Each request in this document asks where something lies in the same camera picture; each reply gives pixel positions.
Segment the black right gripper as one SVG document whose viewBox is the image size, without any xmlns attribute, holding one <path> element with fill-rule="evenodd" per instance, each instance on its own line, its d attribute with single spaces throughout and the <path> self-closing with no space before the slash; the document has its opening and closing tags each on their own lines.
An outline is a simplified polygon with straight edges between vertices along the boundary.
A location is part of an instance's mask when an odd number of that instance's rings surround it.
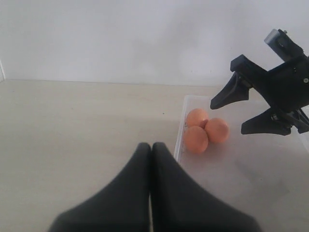
<svg viewBox="0 0 309 232">
<path fill-rule="evenodd" d="M 309 61 L 297 57 L 266 71 L 244 55 L 231 61 L 231 79 L 212 98 L 211 109 L 247 101 L 249 90 L 255 89 L 268 103 L 269 109 L 241 125 L 241 134 L 277 134 L 286 136 L 291 127 L 299 133 L 309 131 L 309 118 L 302 108 L 309 104 Z"/>
</svg>

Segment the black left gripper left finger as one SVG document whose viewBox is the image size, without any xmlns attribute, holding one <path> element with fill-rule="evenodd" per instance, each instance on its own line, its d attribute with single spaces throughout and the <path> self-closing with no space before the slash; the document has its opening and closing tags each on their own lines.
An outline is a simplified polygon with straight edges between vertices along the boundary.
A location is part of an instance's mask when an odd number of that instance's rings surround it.
<svg viewBox="0 0 309 232">
<path fill-rule="evenodd" d="M 148 232 L 151 147 L 138 144 L 121 172 L 101 191 L 61 213 L 51 232 Z"/>
</svg>

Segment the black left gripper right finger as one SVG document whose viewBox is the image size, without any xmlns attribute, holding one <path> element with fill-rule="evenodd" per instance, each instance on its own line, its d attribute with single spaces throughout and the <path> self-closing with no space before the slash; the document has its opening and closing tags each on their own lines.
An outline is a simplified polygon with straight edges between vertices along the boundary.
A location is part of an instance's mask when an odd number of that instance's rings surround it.
<svg viewBox="0 0 309 232">
<path fill-rule="evenodd" d="M 150 196 L 156 232 L 260 232 L 256 220 L 203 189 L 164 143 L 152 147 Z"/>
</svg>

